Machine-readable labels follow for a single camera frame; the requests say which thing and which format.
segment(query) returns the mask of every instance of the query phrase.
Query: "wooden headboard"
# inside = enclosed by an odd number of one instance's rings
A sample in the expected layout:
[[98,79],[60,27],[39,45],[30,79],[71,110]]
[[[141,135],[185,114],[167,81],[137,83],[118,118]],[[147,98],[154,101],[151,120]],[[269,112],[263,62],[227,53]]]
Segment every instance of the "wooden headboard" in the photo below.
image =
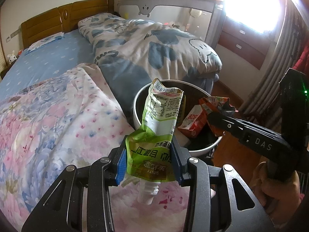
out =
[[98,13],[114,13],[114,0],[85,0],[50,9],[21,24],[24,48],[58,32],[78,29],[78,22]]

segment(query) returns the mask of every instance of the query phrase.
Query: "human hand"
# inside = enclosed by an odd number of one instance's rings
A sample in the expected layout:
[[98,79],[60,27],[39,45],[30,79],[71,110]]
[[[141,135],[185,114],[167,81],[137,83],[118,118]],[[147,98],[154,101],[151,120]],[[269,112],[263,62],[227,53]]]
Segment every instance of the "human hand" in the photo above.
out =
[[296,171],[285,182],[269,179],[267,164],[262,162],[254,170],[249,186],[263,207],[266,206],[267,196],[277,200],[272,210],[266,210],[274,224],[286,223],[301,202],[299,177]]

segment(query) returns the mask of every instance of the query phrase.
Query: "comforter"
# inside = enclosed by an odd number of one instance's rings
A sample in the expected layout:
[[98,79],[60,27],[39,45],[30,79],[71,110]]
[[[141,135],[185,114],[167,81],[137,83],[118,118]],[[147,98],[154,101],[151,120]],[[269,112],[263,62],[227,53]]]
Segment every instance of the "comforter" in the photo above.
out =
[[103,13],[81,20],[78,27],[93,45],[94,63],[126,116],[138,90],[153,79],[182,80],[210,93],[222,67],[202,40],[161,23]]
[[[1,102],[1,211],[21,231],[67,165],[92,164],[132,131],[95,64],[81,64]],[[150,207],[137,202],[138,181],[126,175],[121,186],[110,188],[116,231],[181,231],[188,189],[163,183]]]

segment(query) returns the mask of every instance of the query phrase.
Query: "white bunny toy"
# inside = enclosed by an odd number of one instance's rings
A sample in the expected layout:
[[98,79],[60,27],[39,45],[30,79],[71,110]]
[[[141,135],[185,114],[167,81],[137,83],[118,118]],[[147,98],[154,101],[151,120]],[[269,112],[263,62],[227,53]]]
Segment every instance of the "white bunny toy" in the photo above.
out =
[[17,60],[17,57],[14,55],[15,51],[12,52],[12,55],[9,54],[7,57],[9,57],[9,64],[13,63],[15,60]]

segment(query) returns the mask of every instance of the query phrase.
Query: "barcode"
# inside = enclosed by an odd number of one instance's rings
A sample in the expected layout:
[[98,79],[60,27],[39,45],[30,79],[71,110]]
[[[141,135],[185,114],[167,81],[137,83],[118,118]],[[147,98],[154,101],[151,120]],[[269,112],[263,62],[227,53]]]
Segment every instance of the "barcode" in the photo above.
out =
[[205,111],[210,114],[212,113],[212,110],[206,105],[206,104],[202,104],[202,107],[205,109]]
[[154,84],[154,88],[159,92],[171,92],[171,93],[177,93],[177,88],[164,88],[160,82],[157,80]]

